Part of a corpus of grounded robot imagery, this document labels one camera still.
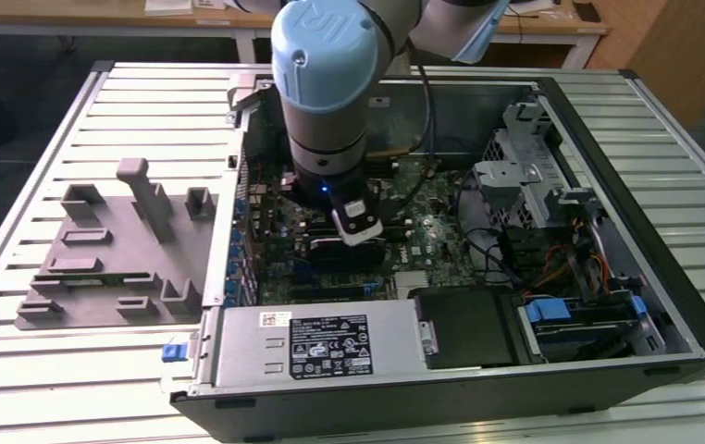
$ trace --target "white table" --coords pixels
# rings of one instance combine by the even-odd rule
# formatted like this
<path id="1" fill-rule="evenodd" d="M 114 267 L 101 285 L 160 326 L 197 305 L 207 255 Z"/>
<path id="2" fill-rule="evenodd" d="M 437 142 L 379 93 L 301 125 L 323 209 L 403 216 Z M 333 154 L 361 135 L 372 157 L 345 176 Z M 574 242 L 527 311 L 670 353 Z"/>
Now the white table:
<path id="1" fill-rule="evenodd" d="M 215 442 L 170 407 L 160 387 L 161 345 L 186 340 L 194 325 L 22 332 L 12 323 L 57 235 L 64 217 L 57 199 L 68 185 L 93 182 L 105 195 L 126 194 L 113 179 L 114 162 L 145 156 L 149 176 L 168 192 L 233 186 L 236 177 L 217 167 L 240 146 L 239 133 L 224 123 L 225 94 L 237 74 L 268 72 L 240 65 L 120 63 L 90 73 L 0 228 L 0 442 Z M 429 75 L 479 74 L 558 80 L 705 298 L 705 154 L 640 82 L 614 71 L 429 69 Z M 190 364 L 166 372 L 180 387 Z M 488 439 L 698 444 L 705 379 L 656 388 L 606 412 L 303 442 Z"/>

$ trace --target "black panel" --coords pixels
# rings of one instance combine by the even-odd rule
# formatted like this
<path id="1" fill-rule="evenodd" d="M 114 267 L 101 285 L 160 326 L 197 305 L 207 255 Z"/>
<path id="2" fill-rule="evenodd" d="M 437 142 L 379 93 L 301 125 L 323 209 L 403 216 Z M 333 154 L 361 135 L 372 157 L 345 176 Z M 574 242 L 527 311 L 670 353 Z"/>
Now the black panel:
<path id="1" fill-rule="evenodd" d="M 393 428 L 604 410 L 702 367 L 702 362 L 684 363 L 679 364 L 680 374 L 659 371 L 647 376 L 646 365 L 618 366 L 268 393 L 255 397 L 253 408 L 216 410 L 212 398 L 176 401 L 172 406 L 221 442 L 255 437 L 364 434 Z"/>
<path id="2" fill-rule="evenodd" d="M 431 369 L 519 365 L 504 311 L 511 293 L 496 289 L 439 287 L 412 290 L 417 319 L 433 325 L 437 353 L 425 357 Z"/>

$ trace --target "blue latch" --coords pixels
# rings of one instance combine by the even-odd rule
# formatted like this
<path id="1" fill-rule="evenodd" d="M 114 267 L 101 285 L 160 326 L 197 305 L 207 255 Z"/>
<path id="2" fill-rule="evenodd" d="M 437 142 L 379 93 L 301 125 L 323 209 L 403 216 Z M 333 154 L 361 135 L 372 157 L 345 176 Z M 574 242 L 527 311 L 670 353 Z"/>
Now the blue latch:
<path id="1" fill-rule="evenodd" d="M 524 307 L 527 317 L 534 324 L 539 321 L 562 321 L 571 318 L 566 301 L 562 299 L 536 299 Z"/>
<path id="2" fill-rule="evenodd" d="M 634 311 L 636 312 L 636 317 L 647 314 L 647 307 L 643 298 L 639 296 L 631 296 L 631 305 L 634 306 Z"/>
<path id="3" fill-rule="evenodd" d="M 188 359 L 188 344 L 185 342 L 180 344 L 165 344 L 162 345 L 162 363 L 180 363 Z"/>

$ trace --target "table leg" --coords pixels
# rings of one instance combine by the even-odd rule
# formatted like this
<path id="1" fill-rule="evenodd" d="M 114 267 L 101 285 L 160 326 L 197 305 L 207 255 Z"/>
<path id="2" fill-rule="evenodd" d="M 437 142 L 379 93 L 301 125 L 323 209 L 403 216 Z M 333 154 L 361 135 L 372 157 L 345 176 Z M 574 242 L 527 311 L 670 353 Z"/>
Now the table leg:
<path id="1" fill-rule="evenodd" d="M 599 35 L 579 36 L 579 40 L 576 41 L 576 44 L 571 48 L 568 56 L 566 57 L 563 69 L 584 69 L 587 60 L 590 60 L 590 56 L 594 54 L 594 50 L 596 49 L 598 39 L 600 39 Z"/>
<path id="2" fill-rule="evenodd" d="M 237 41 L 239 63 L 255 63 L 255 31 L 253 30 L 235 30 L 233 38 Z"/>

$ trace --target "metal bracket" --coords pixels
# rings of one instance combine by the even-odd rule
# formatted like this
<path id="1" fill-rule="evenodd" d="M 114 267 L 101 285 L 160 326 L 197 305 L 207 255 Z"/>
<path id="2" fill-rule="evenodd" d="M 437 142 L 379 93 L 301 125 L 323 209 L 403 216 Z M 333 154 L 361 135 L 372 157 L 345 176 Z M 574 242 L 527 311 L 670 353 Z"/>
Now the metal bracket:
<path id="1" fill-rule="evenodd" d="M 433 332 L 433 323 L 420 321 L 417 323 L 417 330 L 420 335 L 420 347 L 423 354 L 427 356 L 439 353 L 439 345 L 436 344 L 436 333 Z"/>
<path id="2" fill-rule="evenodd" d="M 548 209 L 548 220 L 563 222 L 564 207 L 568 205 L 582 206 L 598 200 L 596 194 L 587 188 L 572 188 L 570 190 L 552 190 L 544 198 Z"/>

